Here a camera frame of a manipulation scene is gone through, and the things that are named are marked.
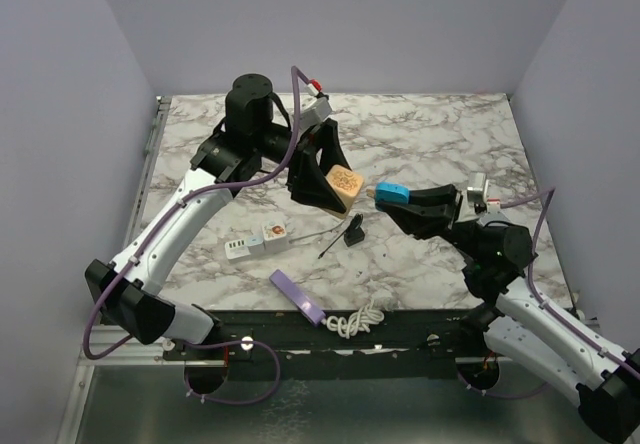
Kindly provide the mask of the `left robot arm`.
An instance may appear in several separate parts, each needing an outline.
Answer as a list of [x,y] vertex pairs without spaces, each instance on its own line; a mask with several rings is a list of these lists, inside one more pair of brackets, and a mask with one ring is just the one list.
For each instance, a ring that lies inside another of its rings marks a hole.
[[168,274],[210,219],[241,190],[281,172],[294,202],[347,213],[345,195],[329,181],[331,171],[349,164],[328,97],[298,68],[291,75],[292,112],[267,77],[245,74],[234,80],[222,119],[198,147],[165,207],[110,261],[94,260],[87,267],[94,316],[103,315],[142,344],[185,341],[195,356],[210,358],[221,344],[216,318],[160,296]]

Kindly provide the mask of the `aluminium frame rail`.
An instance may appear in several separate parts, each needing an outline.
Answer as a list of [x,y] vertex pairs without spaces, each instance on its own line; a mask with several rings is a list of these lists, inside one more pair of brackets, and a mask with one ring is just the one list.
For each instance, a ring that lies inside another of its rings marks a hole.
[[[143,164],[139,183],[137,184],[133,207],[126,225],[123,246],[131,244],[142,230],[144,210],[147,204],[154,169],[160,154],[161,142],[170,113],[172,96],[157,96],[156,113],[151,122],[150,131],[143,149]],[[119,326],[116,326],[103,314],[89,318],[91,327],[83,333],[79,365],[135,365],[137,361],[145,362],[159,359],[161,341],[145,346]]]

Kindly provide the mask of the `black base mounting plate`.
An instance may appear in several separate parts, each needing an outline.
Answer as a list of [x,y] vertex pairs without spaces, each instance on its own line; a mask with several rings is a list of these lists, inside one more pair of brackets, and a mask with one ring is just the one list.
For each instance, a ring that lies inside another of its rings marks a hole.
[[312,325],[299,310],[220,310],[200,345],[161,341],[159,359],[135,365],[174,364],[188,383],[206,393],[228,381],[356,380],[427,377],[458,379],[486,390],[500,379],[499,357],[485,344],[480,326],[489,312],[389,310],[366,329],[346,322],[355,310],[336,311],[342,324]]

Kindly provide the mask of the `blue charger plug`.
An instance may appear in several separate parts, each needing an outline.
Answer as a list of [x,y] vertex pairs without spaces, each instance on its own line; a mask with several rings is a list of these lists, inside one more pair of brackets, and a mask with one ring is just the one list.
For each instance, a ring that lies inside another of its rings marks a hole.
[[408,204],[410,200],[408,188],[390,182],[380,182],[368,188],[366,195],[374,200],[376,206],[382,203]]

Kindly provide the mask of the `white cube socket adapter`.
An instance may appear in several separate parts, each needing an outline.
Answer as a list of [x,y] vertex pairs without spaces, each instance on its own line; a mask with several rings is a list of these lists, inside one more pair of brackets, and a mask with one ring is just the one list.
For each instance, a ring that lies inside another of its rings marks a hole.
[[289,248],[289,235],[283,219],[274,218],[263,221],[261,232],[267,254],[284,252]]

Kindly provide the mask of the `black charger with cable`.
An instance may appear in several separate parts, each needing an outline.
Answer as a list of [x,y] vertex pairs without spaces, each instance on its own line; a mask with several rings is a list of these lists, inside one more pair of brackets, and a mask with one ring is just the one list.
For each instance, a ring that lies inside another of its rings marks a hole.
[[322,259],[324,255],[342,239],[347,247],[359,244],[365,239],[365,231],[362,229],[364,216],[357,213],[349,222],[349,225],[343,230],[319,255],[318,259]]

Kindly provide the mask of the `purple power strip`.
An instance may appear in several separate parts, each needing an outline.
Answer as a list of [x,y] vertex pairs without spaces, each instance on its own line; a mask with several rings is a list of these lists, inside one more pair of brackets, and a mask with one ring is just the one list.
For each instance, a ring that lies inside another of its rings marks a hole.
[[269,281],[291,301],[301,314],[314,326],[326,323],[325,312],[284,272],[274,271]]

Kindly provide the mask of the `white power strip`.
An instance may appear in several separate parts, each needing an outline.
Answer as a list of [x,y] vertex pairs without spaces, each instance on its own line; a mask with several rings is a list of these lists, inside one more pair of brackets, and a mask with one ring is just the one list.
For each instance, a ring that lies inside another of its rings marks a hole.
[[227,241],[224,251],[229,263],[242,262],[261,256],[265,252],[264,240],[257,235]]

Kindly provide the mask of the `beige cube socket adapter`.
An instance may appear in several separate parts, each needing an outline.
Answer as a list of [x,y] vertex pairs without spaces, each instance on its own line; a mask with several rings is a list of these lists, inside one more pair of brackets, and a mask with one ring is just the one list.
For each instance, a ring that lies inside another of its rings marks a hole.
[[342,212],[327,209],[327,212],[336,218],[344,219],[350,212],[358,194],[364,186],[365,179],[341,165],[334,165],[326,175],[327,182],[336,192],[341,202],[345,205]]

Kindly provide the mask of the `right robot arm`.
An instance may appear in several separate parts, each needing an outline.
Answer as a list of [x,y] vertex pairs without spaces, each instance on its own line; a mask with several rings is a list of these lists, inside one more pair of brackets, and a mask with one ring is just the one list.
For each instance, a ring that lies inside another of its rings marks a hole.
[[439,237],[464,257],[467,289],[483,302],[459,331],[467,353],[489,349],[515,361],[562,393],[599,438],[627,441],[639,426],[638,352],[606,339],[535,287],[539,232],[490,221],[505,206],[490,196],[484,175],[464,190],[379,183],[368,194],[405,234]]

